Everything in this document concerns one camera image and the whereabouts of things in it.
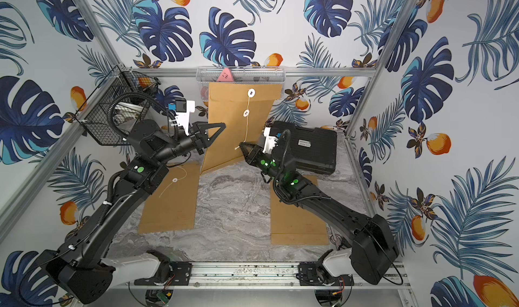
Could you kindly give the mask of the brown kraft file bag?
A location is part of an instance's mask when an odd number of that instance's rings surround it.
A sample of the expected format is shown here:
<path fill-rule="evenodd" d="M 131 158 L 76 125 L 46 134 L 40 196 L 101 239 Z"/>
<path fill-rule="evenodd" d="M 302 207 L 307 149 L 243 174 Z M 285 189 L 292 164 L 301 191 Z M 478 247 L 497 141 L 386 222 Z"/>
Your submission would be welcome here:
<path fill-rule="evenodd" d="M 283 84 L 209 84 L 208 122 L 224 123 L 226 128 L 204 155 L 202 174 L 243 161 L 242 142 L 256 143 L 275 101 L 282 95 Z"/>
<path fill-rule="evenodd" d="M 188 163 L 169 170 L 144 205 L 139 234 L 184 231 L 195 226 L 200 165 Z"/>
<path fill-rule="evenodd" d="M 327 224 L 311 212 L 282 203 L 270 187 L 270 241 L 275 246 L 326 246 Z"/>

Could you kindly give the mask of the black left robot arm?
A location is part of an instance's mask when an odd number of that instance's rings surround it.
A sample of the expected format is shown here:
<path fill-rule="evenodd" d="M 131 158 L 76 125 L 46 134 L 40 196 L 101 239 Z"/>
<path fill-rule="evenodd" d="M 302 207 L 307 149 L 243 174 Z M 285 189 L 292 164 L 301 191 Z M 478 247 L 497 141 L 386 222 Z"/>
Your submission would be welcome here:
<path fill-rule="evenodd" d="M 176 120 L 176 114 L 144 93 L 123 93 L 109 105 L 109 126 L 136 151 L 128 166 L 114 173 L 108 182 L 106 199 L 92 217 L 56 251 L 44 250 L 36 263 L 59 287 L 82 304 L 90 304 L 114 286 L 138 279 L 158 285 L 173 275 L 170 258 L 151 250 L 126 262 L 110 262 L 104 255 L 114 236 L 130 215 L 151 196 L 169 173 L 167 163 L 190 154 L 202 154 L 224 131 L 224 123 L 190 124 L 187 130 L 174 127 L 172 136 L 163 132 L 155 120 L 139 119 L 130 132 L 118 128 L 114 111 L 123 100 L 140 98 Z"/>

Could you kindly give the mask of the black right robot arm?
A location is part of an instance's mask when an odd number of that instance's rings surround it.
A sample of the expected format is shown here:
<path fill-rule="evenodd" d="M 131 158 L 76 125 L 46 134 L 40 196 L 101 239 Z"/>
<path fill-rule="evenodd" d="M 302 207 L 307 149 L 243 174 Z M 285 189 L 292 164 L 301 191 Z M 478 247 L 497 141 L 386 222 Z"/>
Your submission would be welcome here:
<path fill-rule="evenodd" d="M 298 172 L 290 140 L 291 133 L 285 130 L 269 152 L 248 142 L 241 142 L 239 148 L 248 165 L 268 177 L 266 182 L 271 182 L 282 203 L 311 212 L 339 231 L 351 246 L 355 273 L 372 285 L 379 284 L 399 256 L 389 223 L 378 214 L 369 217 L 344 206 Z"/>

